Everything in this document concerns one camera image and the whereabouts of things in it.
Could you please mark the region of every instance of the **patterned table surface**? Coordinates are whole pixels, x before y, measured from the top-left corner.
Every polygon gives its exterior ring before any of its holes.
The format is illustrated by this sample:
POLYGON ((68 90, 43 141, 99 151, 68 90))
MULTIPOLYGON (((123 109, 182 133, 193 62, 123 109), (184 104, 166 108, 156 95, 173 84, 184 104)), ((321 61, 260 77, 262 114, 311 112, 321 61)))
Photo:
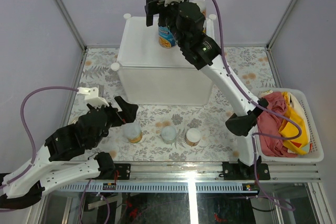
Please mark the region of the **patterned table surface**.
MULTIPOLYGON (((113 106, 116 105, 114 96, 121 95, 127 100, 117 73, 110 68, 118 51, 118 48, 89 49, 79 83, 80 87, 103 86, 104 98, 113 106)), ((225 55, 249 89, 275 87, 263 47, 226 48, 225 55)), ((87 111, 83 96, 77 95, 69 122, 87 111)), ((216 86, 205 106, 140 105, 136 118, 141 124, 143 138, 139 143, 130 143, 122 129, 114 127, 97 148, 86 151, 75 160, 87 160, 97 152, 109 152, 115 161, 235 161, 239 155, 235 136, 225 126, 232 113, 231 105, 216 86), (176 127, 178 135, 174 144, 167 145, 160 137, 161 129, 167 125, 176 127), (185 133, 192 127, 202 134, 200 143, 194 147, 185 141, 185 133)))

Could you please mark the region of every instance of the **yellow cloth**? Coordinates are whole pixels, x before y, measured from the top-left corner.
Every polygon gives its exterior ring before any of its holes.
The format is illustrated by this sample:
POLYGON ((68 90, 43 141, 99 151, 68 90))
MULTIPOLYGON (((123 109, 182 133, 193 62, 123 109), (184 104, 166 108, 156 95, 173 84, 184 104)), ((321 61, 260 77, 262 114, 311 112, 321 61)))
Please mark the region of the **yellow cloth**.
MULTIPOLYGON (((306 146, 309 142, 307 137, 306 126, 304 123, 305 121, 290 106, 290 96, 288 95, 288 93, 283 92, 282 95, 287 105, 287 112, 284 114, 284 116, 297 123, 302 130, 302 134, 298 138, 294 140, 284 140, 284 146, 300 155, 307 154, 307 152, 301 149, 302 147, 306 146)), ((296 136, 299 133, 299 131, 293 124, 291 124, 286 120, 283 120, 281 127, 279 129, 279 133, 284 137, 293 137, 296 136)))

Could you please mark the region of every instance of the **white plastic box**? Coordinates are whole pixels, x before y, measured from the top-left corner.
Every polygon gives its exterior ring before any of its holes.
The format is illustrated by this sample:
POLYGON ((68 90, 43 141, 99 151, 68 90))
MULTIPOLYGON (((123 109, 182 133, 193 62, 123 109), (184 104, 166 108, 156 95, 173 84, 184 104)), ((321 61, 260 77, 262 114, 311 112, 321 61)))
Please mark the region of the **white plastic box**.
MULTIPOLYGON (((136 104, 193 105, 208 103, 212 81, 197 71, 182 55, 178 46, 159 44, 158 21, 146 27, 145 17, 126 21, 117 62, 118 75, 128 101, 136 104)), ((207 34, 214 38, 212 20, 207 34)))

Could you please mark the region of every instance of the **can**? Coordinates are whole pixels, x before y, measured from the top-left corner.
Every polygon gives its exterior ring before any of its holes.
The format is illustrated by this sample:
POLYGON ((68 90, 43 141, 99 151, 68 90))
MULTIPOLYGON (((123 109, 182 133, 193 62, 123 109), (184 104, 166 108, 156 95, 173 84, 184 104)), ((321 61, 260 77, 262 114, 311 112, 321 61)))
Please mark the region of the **can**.
POLYGON ((205 0, 194 0, 194 1, 192 1, 192 3, 195 3, 199 7, 199 9, 201 10, 201 13, 205 17, 205 21, 204 21, 204 24, 203 24, 203 32, 206 34, 206 4, 205 4, 205 0))
POLYGON ((173 48, 176 46, 176 41, 168 27, 159 26, 159 44, 164 48, 173 48))
POLYGON ((186 141, 190 146, 196 146, 201 140, 201 133, 196 128, 191 128, 187 131, 186 141))
POLYGON ((173 144, 176 140, 176 129, 173 126, 166 126, 161 131, 161 137, 165 144, 173 144))
POLYGON ((141 141, 142 131, 138 122, 127 123, 122 126, 124 136, 130 141, 130 143, 135 144, 141 141))

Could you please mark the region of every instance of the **round white knob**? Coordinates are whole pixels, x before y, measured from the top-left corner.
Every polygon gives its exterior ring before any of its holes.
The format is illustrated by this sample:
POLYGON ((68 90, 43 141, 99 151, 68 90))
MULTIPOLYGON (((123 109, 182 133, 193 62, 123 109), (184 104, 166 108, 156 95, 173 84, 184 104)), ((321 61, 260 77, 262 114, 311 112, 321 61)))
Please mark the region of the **round white knob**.
POLYGON ((129 13, 125 13, 124 14, 124 19, 129 19, 129 18, 131 18, 132 17, 132 15, 131 14, 129 14, 129 13))
POLYGON ((211 19, 212 21, 215 21, 217 19, 217 16, 215 14, 210 14, 209 19, 211 19))
POLYGON ((117 62, 112 63, 112 64, 111 64, 111 69, 112 69, 113 71, 118 71, 118 70, 120 69, 120 64, 117 63, 117 62))

